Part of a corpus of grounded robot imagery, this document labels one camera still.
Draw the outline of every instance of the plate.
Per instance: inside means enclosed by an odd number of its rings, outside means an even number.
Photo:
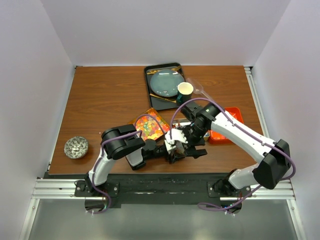
[[[74,136],[66,141],[64,153],[68,158],[79,159],[88,152],[88,141],[83,136]]]
[[[178,85],[185,79],[177,71],[164,69],[155,73],[150,80],[152,91],[162,97],[173,97],[178,94]]]

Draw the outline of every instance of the wooden table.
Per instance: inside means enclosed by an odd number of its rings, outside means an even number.
[[[243,66],[183,66],[186,78],[197,79],[223,107],[238,107],[244,124],[262,134],[257,111]],[[143,66],[77,67],[55,146],[50,174],[84,174],[94,165],[100,150],[101,133],[125,125],[150,108]],[[169,123],[174,109],[159,111]],[[66,141],[83,136],[88,153],[70,159],[64,153]],[[126,159],[119,159],[112,173],[227,173],[254,164],[235,144],[205,146],[208,154],[187,157],[174,164],[164,158],[148,160],[133,172]]]

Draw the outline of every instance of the cup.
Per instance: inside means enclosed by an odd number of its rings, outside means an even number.
[[[194,87],[189,82],[182,82],[178,85],[176,103],[181,105],[191,99]]]

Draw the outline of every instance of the orange tray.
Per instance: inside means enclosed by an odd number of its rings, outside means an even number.
[[[237,107],[226,107],[225,110],[229,112],[232,117],[237,119],[240,123],[244,123],[244,120],[241,116],[240,110]],[[210,138],[209,138],[209,143],[211,144],[229,144],[232,143],[232,141],[222,134],[210,130]]]

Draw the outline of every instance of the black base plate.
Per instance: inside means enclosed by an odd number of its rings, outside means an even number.
[[[121,204],[196,205],[199,202],[221,206],[221,197],[238,197],[239,194],[235,192],[233,196],[226,196],[211,190],[213,184],[226,175],[227,173],[109,174],[107,183],[99,188],[111,196],[112,208],[120,208]],[[246,187],[240,191],[242,196],[249,193]],[[90,193],[84,186],[76,188],[74,196],[94,197],[101,194]]]

